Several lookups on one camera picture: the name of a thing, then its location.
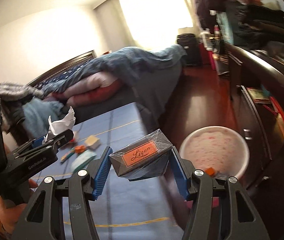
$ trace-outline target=drawer handle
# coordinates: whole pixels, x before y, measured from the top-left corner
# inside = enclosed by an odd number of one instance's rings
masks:
[[[253,139],[250,135],[251,130],[243,129],[243,131],[244,131],[244,137],[245,137],[246,140],[252,140]]]
[[[271,177],[269,176],[264,176],[262,179],[260,179],[260,181],[258,181],[258,183],[255,185],[255,187],[260,187],[263,186],[264,183],[266,183],[266,181],[268,181]]]
[[[229,52],[229,56],[231,59],[233,59],[235,61],[236,64],[238,64],[239,66],[242,66],[242,61],[240,61],[239,59],[237,59],[235,56],[233,56],[230,52]]]

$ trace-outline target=blue gripper pad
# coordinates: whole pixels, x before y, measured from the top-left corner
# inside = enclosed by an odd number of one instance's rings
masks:
[[[182,159],[175,147],[172,148],[172,153],[169,157],[169,163],[174,174],[175,182],[177,183],[180,195],[184,197],[185,200],[189,198],[189,178],[182,168]]]
[[[33,142],[33,144],[32,144],[32,148],[34,149],[34,148],[36,148],[36,147],[41,146],[43,140],[44,140],[44,136],[42,136],[42,137],[40,137],[40,138],[34,140],[34,142]]]
[[[112,148],[107,147],[101,156],[101,164],[94,178],[94,190],[92,195],[95,199],[97,199],[98,196],[102,195],[103,188],[106,183],[107,176],[109,175],[109,170],[111,168],[109,155],[112,152]]]

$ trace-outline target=blue blanket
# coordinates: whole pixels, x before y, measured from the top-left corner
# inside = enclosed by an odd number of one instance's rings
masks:
[[[66,115],[61,111],[64,105],[57,101],[45,102],[33,98],[22,107],[25,115],[23,127],[29,133],[30,138],[40,138],[48,133],[50,116],[54,122],[63,119]]]
[[[107,71],[132,87],[143,72],[153,72],[174,66],[183,55],[182,46],[174,44],[159,51],[145,51],[137,47],[127,47],[90,60],[77,68],[70,76],[48,83],[42,88],[45,96],[51,92],[62,93],[81,79],[100,71]]]

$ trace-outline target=orange label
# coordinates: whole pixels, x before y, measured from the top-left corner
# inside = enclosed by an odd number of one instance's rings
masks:
[[[149,141],[125,153],[122,158],[126,167],[130,167],[141,160],[148,158],[158,151],[154,141]]]

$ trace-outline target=dark wooden dresser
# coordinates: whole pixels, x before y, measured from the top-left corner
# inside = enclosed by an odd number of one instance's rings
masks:
[[[284,111],[284,65],[262,53],[226,44],[230,96],[240,134],[250,149],[242,178],[271,239],[284,239],[284,137],[276,115],[256,104],[247,88],[264,87]]]

